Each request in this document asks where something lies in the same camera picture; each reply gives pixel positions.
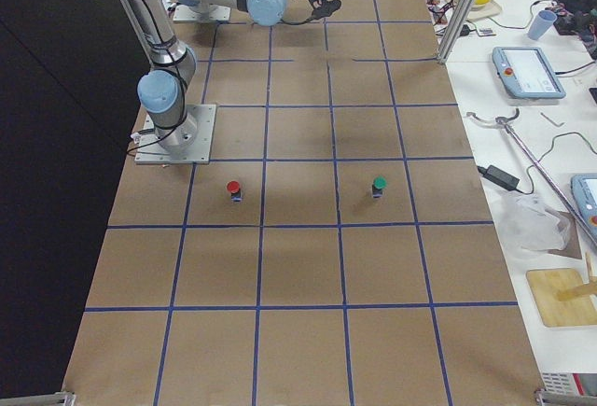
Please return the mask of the red push button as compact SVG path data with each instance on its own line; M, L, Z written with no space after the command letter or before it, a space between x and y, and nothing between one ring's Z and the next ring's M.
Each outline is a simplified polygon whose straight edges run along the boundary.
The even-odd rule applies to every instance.
M234 203L239 203L243 200L242 184L237 180L231 180L226 185L227 192L230 199Z

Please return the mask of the green push button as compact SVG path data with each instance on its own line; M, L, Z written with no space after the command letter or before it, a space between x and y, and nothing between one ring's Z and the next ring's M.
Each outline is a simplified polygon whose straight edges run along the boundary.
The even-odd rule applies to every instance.
M374 199L379 199L387 187L387 180L383 176L377 176L371 184L371 195Z

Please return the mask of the brown paper table cover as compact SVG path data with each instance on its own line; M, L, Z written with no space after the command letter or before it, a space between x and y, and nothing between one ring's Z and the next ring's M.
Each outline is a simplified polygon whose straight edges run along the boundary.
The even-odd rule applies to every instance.
M78 404L533 403L424 0L341 2L177 26L189 99L217 107L211 160L126 162L63 382Z

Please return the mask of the black power adapter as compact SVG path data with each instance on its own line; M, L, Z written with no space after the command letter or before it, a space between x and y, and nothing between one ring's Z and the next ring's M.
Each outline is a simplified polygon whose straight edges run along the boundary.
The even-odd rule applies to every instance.
M478 170L485 179L508 191L515 190L520 182L516 176L511 175L510 173L507 173L493 165L489 165L488 167L479 167Z

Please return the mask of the metal rod with hook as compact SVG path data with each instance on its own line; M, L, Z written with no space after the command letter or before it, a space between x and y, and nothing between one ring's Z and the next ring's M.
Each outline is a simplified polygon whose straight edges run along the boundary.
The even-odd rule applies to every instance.
M494 129L502 129L506 132L506 134L511 137L515 144L519 147L519 149L523 152L526 158L530 161L531 166L536 169L536 171L542 176L542 178L546 181L550 189L554 192L554 194L558 197L561 204L565 207L567 212L573 217L576 225L584 232L586 237L589 241L596 246L596 238L591 233L590 226L588 225L587 221L581 215L581 213L577 210L577 208L569 201L569 199L564 194L563 190L560 186L556 183L555 179L548 173L547 169L541 163L540 159L536 157L533 151L522 141L521 137L515 131L512 123L520 116L521 112L516 107L514 109L514 113L509 116L498 116L494 119L482 119L479 117L475 112L468 111L465 113L465 116L468 118L472 118L477 123L483 125L487 128L494 128Z

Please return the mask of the clear plastic bag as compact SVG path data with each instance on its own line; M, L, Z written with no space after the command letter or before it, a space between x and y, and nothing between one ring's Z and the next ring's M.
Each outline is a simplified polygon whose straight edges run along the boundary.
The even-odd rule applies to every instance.
M538 195L509 192L490 203L499 242L508 259L564 255L572 221Z

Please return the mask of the upper blue teach pendant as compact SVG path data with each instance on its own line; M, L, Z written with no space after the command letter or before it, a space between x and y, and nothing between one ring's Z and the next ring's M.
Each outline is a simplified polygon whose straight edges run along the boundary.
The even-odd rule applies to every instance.
M512 98L560 100L566 96L562 83L539 47L495 47L492 62Z

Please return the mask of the blue teach pendant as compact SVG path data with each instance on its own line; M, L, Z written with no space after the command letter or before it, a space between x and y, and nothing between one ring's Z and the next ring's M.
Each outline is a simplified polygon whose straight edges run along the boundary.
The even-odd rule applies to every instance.
M596 174L573 175L571 191L586 226L586 233L596 243Z
M492 62L512 98L560 100L566 96L562 83L539 47L495 47Z

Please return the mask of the wooden cutting board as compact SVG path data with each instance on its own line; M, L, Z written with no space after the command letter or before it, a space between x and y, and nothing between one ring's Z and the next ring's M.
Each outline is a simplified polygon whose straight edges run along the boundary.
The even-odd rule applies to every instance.
M585 282L575 269L531 270L526 279L548 328L596 324L596 278Z

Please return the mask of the lower blue teach pendant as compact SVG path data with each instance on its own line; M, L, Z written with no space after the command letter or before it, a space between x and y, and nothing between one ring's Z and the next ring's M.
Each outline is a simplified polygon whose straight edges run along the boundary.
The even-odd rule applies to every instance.
M596 243L596 174L573 175L571 191L586 226L586 233Z

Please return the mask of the blue plastic cup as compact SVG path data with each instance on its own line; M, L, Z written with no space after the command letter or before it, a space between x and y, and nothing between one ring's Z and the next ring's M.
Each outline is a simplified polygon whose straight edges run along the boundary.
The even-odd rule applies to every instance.
M557 19L557 14L551 10L543 9L539 11L535 15L535 18L528 29L527 37L531 40L538 40L548 31Z

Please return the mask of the aluminium frame post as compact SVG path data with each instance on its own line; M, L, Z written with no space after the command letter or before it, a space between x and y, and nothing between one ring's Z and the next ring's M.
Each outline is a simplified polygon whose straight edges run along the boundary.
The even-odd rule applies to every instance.
M456 40L460 37L466 17L475 0L458 0L452 12L451 19L441 38L437 51L437 62L444 64L448 61Z

